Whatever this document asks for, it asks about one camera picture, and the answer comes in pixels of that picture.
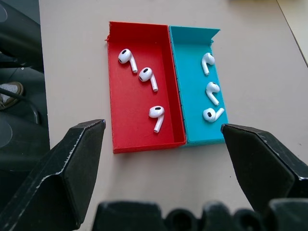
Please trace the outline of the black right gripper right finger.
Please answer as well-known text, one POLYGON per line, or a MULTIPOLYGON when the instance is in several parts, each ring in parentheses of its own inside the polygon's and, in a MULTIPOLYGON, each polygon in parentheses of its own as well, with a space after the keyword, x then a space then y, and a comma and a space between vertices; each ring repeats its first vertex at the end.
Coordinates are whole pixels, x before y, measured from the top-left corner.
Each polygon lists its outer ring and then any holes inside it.
POLYGON ((308 198, 308 165, 271 133, 235 124, 221 126, 236 178, 252 208, 277 198, 308 198))

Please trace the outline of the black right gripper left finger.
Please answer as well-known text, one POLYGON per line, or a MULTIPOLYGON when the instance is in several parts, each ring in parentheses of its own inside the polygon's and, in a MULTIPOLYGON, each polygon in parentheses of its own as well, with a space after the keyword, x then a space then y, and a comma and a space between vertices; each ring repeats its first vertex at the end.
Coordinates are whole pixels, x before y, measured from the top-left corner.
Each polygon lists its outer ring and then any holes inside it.
POLYGON ((0 159, 0 231, 74 231, 85 220, 106 122, 71 127, 33 166, 0 159))

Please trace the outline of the blue plastic tray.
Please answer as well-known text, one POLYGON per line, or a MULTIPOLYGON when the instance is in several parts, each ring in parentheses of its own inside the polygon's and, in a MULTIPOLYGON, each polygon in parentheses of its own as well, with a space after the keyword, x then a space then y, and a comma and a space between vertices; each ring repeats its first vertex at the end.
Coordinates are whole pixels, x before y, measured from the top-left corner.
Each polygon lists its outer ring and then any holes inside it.
POLYGON ((181 108, 185 125, 187 146, 199 146, 223 143, 221 125, 228 122, 227 110, 223 99, 222 87, 214 65, 208 65, 209 75, 204 74, 201 60, 205 53, 213 56, 211 45, 217 28, 169 26, 173 58, 180 93, 181 108), (213 95, 219 101, 215 106, 208 98, 205 89, 209 82, 220 87, 213 95), (217 121, 209 123, 203 118, 203 111, 224 108, 217 121))

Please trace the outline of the red plastic tray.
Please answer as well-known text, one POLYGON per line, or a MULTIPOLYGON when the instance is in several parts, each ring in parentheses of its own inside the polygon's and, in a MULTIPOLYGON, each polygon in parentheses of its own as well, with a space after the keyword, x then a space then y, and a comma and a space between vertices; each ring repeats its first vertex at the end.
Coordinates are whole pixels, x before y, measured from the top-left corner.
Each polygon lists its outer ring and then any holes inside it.
POLYGON ((132 22, 109 23, 108 68, 113 152, 129 153, 182 146, 186 143, 184 122, 169 28, 167 25, 132 22), (121 64, 120 52, 129 49, 138 70, 150 67, 158 84, 141 82, 130 63, 121 64), (162 106, 164 121, 154 132, 157 118, 149 109, 162 106))

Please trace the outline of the black office chair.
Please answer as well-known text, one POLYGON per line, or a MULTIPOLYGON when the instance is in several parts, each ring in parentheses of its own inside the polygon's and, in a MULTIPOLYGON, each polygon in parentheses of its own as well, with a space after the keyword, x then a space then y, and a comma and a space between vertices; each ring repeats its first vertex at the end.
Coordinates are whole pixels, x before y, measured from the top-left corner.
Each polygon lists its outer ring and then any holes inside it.
POLYGON ((40 24, 29 0, 0 0, 0 212, 49 150, 40 24))

